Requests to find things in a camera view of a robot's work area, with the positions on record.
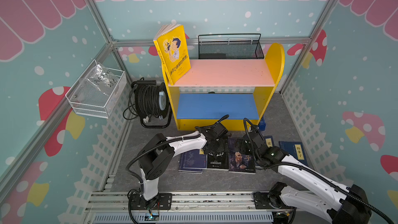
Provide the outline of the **yellow cartoon cover book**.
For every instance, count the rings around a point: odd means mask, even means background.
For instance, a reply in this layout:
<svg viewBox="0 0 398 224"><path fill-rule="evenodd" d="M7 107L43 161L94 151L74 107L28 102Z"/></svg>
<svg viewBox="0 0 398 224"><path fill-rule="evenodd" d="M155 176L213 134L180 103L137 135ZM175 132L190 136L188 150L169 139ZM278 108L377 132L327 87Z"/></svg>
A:
<svg viewBox="0 0 398 224"><path fill-rule="evenodd" d="M181 24L162 25L153 42L173 86L191 69L184 27Z"/></svg>

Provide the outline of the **clear plastic bag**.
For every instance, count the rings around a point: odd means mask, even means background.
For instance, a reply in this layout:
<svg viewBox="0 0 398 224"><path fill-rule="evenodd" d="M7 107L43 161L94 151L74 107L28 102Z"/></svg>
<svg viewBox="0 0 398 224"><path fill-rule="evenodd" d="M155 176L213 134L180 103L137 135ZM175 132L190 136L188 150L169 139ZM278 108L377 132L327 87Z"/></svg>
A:
<svg viewBox="0 0 398 224"><path fill-rule="evenodd" d="M118 81L119 77L100 63L90 69L84 77L85 83L106 97L112 95Z"/></svg>

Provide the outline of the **old man cover book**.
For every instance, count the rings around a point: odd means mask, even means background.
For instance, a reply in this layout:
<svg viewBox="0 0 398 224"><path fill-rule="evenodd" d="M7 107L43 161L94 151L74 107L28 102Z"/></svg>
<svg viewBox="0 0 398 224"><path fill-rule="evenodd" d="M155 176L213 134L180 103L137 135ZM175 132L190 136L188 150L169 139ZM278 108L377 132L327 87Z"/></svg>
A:
<svg viewBox="0 0 398 224"><path fill-rule="evenodd" d="M231 173L245 173L255 174L255 162L251 155L240 152L237 147L237 139L228 139L228 150L229 150L229 172Z"/></svg>

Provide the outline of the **blue crate behind shelf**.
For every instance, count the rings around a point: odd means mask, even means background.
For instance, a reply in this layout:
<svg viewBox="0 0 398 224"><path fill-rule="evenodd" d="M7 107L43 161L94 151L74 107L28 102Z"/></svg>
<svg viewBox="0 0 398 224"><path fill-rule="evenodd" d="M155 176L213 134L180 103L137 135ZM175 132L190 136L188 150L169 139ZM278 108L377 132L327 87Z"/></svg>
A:
<svg viewBox="0 0 398 224"><path fill-rule="evenodd" d="M266 122L265 122L264 117L262 117L262 118L260 119L260 122L259 122L259 124L257 125L257 127L258 127L258 130L259 130L260 132L265 131L265 129L266 129Z"/></svg>

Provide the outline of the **dark blue book far right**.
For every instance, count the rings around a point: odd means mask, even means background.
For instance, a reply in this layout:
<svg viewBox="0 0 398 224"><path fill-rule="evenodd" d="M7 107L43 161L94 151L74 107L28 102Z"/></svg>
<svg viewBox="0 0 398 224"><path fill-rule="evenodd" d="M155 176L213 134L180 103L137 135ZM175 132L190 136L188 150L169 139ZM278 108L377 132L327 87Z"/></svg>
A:
<svg viewBox="0 0 398 224"><path fill-rule="evenodd" d="M296 160L308 166L307 156L302 142L279 141L279 147L294 156Z"/></svg>

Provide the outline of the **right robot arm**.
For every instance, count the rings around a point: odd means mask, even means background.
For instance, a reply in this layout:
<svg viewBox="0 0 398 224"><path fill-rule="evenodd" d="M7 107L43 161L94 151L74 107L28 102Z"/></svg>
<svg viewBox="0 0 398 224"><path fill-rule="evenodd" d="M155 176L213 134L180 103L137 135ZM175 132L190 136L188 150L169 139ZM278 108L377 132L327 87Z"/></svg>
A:
<svg viewBox="0 0 398 224"><path fill-rule="evenodd" d="M282 204L299 208L331 224L367 224L372 214L377 214L389 224L393 222L385 213L369 204L361 187L337 183L279 147L268 147L257 125L247 118L244 118L243 124L246 132L243 139L249 143L257 166L289 177L311 191L309 194L299 193L286 184L276 183L268 193L269 202L274 208Z"/></svg>

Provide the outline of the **yellow bookshelf pink blue shelves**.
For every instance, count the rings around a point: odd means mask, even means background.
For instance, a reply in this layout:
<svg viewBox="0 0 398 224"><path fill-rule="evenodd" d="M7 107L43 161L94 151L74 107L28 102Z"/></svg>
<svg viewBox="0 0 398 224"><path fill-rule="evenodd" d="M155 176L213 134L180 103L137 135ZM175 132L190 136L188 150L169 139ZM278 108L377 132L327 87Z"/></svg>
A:
<svg viewBox="0 0 398 224"><path fill-rule="evenodd" d="M259 124L285 67L281 44L271 44L263 59L191 60L190 70L174 85L164 76L176 127L191 131L223 116L229 131L242 131L243 120Z"/></svg>

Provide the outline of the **blue book yellow label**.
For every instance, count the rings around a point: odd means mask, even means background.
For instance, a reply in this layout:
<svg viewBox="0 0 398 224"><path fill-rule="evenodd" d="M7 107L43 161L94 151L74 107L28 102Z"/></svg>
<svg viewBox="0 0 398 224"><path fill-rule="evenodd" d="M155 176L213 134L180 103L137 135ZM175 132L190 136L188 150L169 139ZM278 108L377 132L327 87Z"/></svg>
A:
<svg viewBox="0 0 398 224"><path fill-rule="evenodd" d="M275 146L272 136L264 136L263 139L264 139L264 143L266 144L266 146L268 148L271 148L271 147Z"/></svg>

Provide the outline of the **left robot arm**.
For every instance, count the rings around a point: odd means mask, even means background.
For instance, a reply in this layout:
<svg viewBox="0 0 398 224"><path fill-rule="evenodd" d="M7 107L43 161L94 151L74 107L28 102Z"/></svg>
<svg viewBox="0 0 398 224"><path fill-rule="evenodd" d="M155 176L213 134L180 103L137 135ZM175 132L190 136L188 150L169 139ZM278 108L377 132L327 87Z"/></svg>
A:
<svg viewBox="0 0 398 224"><path fill-rule="evenodd" d="M159 177L175 156L196 149L206 155L223 152L228 130L222 121L228 118L229 115L224 115L214 124L195 127L195 132L190 134L176 137L156 134L125 167L128 174L139 180L140 197L147 202L158 197Z"/></svg>

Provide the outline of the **black antler cover book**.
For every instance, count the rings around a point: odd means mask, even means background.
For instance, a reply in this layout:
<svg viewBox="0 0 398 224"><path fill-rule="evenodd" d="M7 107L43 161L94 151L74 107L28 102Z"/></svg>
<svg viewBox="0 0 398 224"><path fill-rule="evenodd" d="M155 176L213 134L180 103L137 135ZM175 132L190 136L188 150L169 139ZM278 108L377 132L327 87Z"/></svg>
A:
<svg viewBox="0 0 398 224"><path fill-rule="evenodd" d="M228 144L224 143L222 149L217 152L210 152L207 155L208 170L228 170L229 169L229 149Z"/></svg>

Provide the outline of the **dark blue thread-bound book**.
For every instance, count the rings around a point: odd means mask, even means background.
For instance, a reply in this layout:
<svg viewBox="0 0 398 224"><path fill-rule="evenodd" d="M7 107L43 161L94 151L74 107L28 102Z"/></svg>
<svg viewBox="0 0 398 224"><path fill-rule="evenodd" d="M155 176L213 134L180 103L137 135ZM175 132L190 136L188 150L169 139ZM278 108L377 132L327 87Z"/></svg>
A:
<svg viewBox="0 0 398 224"><path fill-rule="evenodd" d="M180 155L178 172L202 174L205 169L207 169L207 156L202 149L191 150Z"/></svg>

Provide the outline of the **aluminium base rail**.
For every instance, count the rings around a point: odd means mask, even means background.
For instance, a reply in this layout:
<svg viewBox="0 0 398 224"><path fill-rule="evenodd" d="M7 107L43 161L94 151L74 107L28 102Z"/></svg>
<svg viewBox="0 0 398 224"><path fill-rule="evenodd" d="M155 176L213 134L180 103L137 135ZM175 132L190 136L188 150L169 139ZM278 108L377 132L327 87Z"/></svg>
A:
<svg viewBox="0 0 398 224"><path fill-rule="evenodd" d="M325 220L290 207L257 209L252 191L175 191L169 210L128 211L126 192L95 192L83 212L83 224L271 224L290 214L296 224L324 224Z"/></svg>

